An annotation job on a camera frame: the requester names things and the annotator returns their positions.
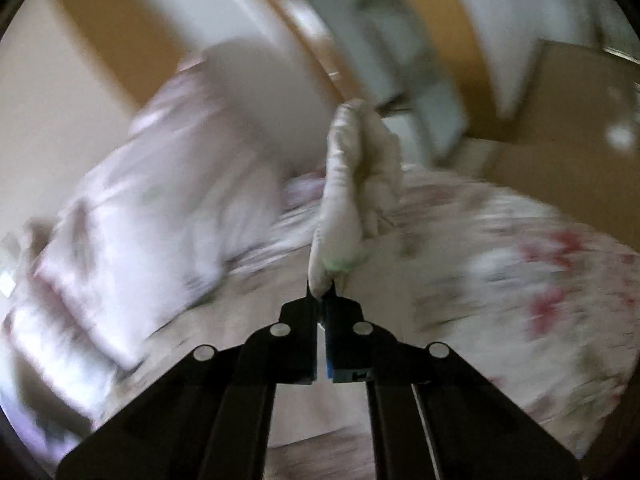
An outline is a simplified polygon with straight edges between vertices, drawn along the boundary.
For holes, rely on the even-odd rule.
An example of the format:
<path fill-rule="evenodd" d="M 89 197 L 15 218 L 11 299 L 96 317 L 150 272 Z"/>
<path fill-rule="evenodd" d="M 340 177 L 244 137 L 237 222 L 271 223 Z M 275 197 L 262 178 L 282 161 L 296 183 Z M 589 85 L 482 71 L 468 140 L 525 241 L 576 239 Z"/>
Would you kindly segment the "beige quilted down jacket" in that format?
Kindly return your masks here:
<path fill-rule="evenodd" d="M 319 298 L 336 278 L 360 266 L 390 229 L 402 188 L 399 136 L 363 100 L 337 107 L 326 138 L 326 183 L 308 266 Z"/>

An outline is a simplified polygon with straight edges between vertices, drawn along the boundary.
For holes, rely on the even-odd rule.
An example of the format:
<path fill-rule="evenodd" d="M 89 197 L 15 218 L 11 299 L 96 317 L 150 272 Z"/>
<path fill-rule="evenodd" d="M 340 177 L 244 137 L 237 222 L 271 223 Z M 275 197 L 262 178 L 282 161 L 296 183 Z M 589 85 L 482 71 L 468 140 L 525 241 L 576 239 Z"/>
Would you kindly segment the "pink lavender print pillow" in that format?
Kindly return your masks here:
<path fill-rule="evenodd" d="M 73 410 L 96 416 L 145 341 L 267 236 L 282 177 L 204 62 L 182 66 L 91 169 L 46 242 L 21 242 L 6 332 Z"/>

